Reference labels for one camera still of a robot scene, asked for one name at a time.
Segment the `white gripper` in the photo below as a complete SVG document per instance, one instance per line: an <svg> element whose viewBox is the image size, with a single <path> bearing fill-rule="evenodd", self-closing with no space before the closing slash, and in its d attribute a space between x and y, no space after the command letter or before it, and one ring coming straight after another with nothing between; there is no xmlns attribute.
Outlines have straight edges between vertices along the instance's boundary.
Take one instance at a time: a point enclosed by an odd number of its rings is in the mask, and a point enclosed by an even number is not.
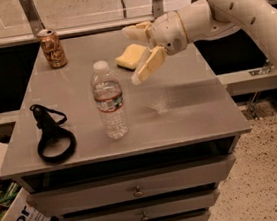
<svg viewBox="0 0 277 221"><path fill-rule="evenodd" d="M177 11L159 16L155 22L141 22L122 29L126 37L155 46L146 50L131 76L132 83L139 85L149 78L165 62L167 54L176 55L188 46L187 34Z"/></svg>

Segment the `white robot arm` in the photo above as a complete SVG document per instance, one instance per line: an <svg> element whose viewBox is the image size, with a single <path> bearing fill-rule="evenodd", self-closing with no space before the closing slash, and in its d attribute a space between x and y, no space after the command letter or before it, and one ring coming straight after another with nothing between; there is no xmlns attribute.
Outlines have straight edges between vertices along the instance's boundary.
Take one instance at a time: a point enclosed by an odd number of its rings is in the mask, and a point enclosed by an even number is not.
<svg viewBox="0 0 277 221"><path fill-rule="evenodd" d="M188 44L216 39L240 27L277 69L277 9L266 0L197 0L154 22L128 26L131 39L154 45L151 56L133 75L143 81L165 56ZM209 221L277 221L277 106L264 102L252 132L242 136L235 149L234 169L221 184L222 197Z"/></svg>

